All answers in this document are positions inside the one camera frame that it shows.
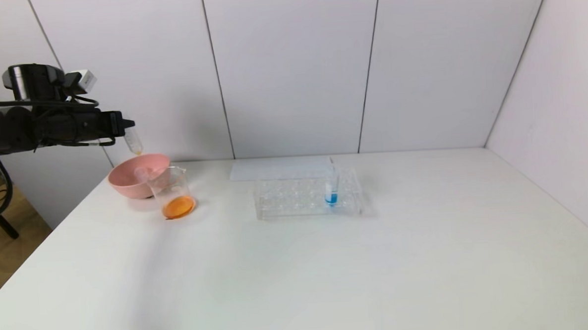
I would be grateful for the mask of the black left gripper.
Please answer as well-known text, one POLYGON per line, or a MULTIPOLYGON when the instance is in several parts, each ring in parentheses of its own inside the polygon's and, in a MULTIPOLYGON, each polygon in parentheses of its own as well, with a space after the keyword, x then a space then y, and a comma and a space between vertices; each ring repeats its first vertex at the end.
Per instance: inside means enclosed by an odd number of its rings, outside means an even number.
POLYGON ((99 108, 76 111, 77 141, 123 136, 124 129, 135 126, 135 121, 123 119, 120 111, 100 110, 99 108))

